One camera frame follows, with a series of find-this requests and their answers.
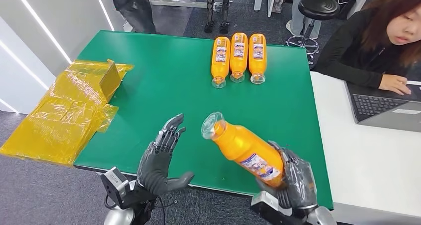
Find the orange juice bottle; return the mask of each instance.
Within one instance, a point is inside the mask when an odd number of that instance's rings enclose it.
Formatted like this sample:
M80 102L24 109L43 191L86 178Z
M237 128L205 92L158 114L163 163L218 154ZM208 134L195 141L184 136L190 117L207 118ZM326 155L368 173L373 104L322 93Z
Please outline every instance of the orange juice bottle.
M229 56L231 44L228 38L218 37L213 44L212 85L216 88L226 86L225 78L229 73Z
M235 33L231 39L231 63L229 64L233 82L244 81L244 71L247 69L248 39L244 33Z
M278 151L256 134L225 121L214 112L202 124L202 136L219 145L222 154L271 187L283 186L283 161Z
M265 71L267 65L266 39L262 34L254 34L250 37L249 44L249 70L250 81L254 84L265 82Z

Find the stool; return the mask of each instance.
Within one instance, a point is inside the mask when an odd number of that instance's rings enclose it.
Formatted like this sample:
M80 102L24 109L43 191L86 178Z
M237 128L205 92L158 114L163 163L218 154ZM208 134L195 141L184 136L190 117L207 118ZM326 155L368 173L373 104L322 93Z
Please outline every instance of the stool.
M319 52L319 44L310 38L314 22L316 20L324 21L335 18L339 14L339 5L334 0L301 0L298 10L305 17L310 18L311 22L304 35L292 36L287 40L286 44L288 46L305 48L309 58L308 64L312 65L313 55Z

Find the gray pants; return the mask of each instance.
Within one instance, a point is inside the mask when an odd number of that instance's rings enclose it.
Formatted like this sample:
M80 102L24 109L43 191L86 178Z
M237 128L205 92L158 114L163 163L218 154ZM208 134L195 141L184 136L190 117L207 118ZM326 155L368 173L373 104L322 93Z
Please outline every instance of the gray pants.
M156 34L149 0L134 0L122 7L120 13L136 32Z
M294 35L299 35L303 29L303 24L305 26L305 30L307 29L308 25L310 24L310 19L304 17L298 10L298 4L301 0L293 0L294 4L292 5L292 21L291 21L291 30ZM316 20L314 23L313 31L311 32L310 38L317 38L319 36L320 32L320 25L321 21Z

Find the robotic finger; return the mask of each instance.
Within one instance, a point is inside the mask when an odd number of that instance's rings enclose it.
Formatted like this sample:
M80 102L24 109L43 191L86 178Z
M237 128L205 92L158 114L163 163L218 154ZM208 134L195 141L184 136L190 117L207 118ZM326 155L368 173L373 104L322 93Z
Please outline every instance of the robotic finger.
M157 152L172 153L175 145L177 144L180 134L186 130L185 127L178 129L178 126L183 123L184 115L182 113L169 119L158 132L158 135L153 142Z

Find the woman's hair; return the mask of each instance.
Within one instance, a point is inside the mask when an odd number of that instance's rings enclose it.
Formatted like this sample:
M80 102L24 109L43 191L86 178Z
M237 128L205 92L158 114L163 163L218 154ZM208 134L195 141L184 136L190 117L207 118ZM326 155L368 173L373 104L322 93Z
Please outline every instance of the woman's hair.
M379 44L388 42L386 28L394 18L415 10L421 5L421 0L376 0L366 9L377 9L369 26L362 37L362 48L374 50ZM403 51L400 62L404 66L413 65L421 59L421 41L401 46Z

